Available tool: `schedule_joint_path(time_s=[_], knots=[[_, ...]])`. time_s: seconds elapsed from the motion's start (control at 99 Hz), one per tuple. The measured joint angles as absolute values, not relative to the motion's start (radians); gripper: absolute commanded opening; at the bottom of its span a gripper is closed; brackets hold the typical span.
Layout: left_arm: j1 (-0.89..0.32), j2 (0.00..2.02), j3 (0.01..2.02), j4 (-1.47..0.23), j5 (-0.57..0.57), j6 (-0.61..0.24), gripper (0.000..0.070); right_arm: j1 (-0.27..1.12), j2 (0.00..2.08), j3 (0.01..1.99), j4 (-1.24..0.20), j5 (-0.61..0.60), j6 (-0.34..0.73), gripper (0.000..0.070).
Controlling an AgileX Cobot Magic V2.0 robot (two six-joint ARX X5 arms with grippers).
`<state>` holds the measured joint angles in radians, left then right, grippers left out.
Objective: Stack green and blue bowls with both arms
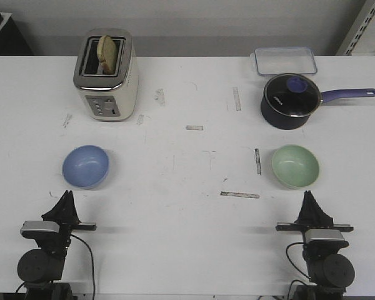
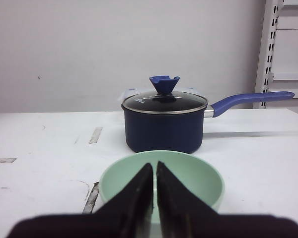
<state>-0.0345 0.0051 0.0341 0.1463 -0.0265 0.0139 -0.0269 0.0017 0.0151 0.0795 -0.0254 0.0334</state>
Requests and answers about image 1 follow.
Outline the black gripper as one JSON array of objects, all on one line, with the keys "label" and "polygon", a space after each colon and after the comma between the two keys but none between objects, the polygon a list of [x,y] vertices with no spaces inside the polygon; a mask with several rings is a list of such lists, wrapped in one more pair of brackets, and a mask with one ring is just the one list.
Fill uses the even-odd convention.
[{"label": "black gripper", "polygon": [[302,206],[295,223],[278,222],[276,231],[297,231],[302,234],[303,242],[309,246],[348,247],[342,233],[350,233],[354,227],[349,224],[334,225],[333,218],[326,214],[311,191],[304,192]]},{"label": "black gripper", "polygon": [[[69,222],[62,220],[67,216],[67,202],[69,204]],[[73,231],[95,231],[97,229],[95,222],[79,221],[71,190],[65,191],[54,207],[41,217],[42,219],[53,219],[59,226],[57,233],[54,235],[52,250],[66,250],[71,243]]]}]

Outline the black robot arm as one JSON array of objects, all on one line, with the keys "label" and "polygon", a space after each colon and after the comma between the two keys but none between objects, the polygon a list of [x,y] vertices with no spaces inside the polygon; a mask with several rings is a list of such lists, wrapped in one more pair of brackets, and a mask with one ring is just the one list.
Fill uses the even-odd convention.
[{"label": "black robot arm", "polygon": [[311,191],[304,192],[302,206],[294,222],[279,222],[277,231],[299,232],[301,242],[286,246],[285,255],[291,263],[289,248],[302,246],[302,257],[307,272],[300,273],[308,283],[294,279],[289,285],[288,299],[342,299],[346,288],[355,278],[355,270],[350,260],[339,254],[339,250],[349,246],[343,233],[350,233],[350,224],[336,224],[317,203]]},{"label": "black robot arm", "polygon": [[26,288],[25,299],[77,299],[71,285],[61,282],[64,264],[75,238],[73,231],[94,231],[94,222],[79,220],[72,191],[65,191],[54,207],[44,213],[40,221],[25,221],[20,234],[33,239],[37,244],[21,257],[17,264],[17,274]]}]

